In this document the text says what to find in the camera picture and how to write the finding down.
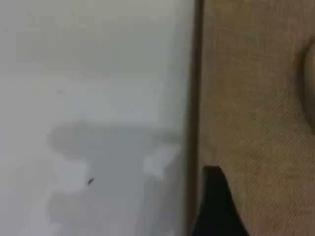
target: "dark speck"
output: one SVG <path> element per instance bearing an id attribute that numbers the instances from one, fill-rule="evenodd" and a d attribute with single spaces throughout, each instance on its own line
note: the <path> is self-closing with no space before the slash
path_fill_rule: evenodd
<path id="1" fill-rule="evenodd" d="M 94 178 L 90 178 L 89 182 L 88 182 L 88 186 L 90 186 L 90 184 L 94 181 Z"/>

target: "small insect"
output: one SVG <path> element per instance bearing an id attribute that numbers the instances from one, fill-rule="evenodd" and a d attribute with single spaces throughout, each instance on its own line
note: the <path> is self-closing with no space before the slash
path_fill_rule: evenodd
<path id="1" fill-rule="evenodd" d="M 94 181 L 94 178 L 90 178 L 89 182 L 88 182 L 88 186 L 90 186 L 90 184 Z"/>

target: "white surface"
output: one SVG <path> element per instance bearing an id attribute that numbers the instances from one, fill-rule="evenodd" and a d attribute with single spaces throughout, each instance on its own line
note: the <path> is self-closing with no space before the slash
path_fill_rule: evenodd
<path id="1" fill-rule="evenodd" d="M 0 235 L 182 235 L 192 15 L 0 2 Z"/>

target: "beige fabric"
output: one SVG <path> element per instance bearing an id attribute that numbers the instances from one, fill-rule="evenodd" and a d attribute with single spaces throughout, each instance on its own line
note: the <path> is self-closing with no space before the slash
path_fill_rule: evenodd
<path id="1" fill-rule="evenodd" d="M 315 136 L 298 96 L 314 0 L 205 0 L 199 160 L 251 236 L 315 235 Z"/>

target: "black object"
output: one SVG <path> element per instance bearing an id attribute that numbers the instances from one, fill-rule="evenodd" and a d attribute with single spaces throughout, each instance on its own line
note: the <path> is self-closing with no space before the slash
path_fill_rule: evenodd
<path id="1" fill-rule="evenodd" d="M 204 197 L 192 236 L 249 236 L 219 166 L 203 169 Z"/>

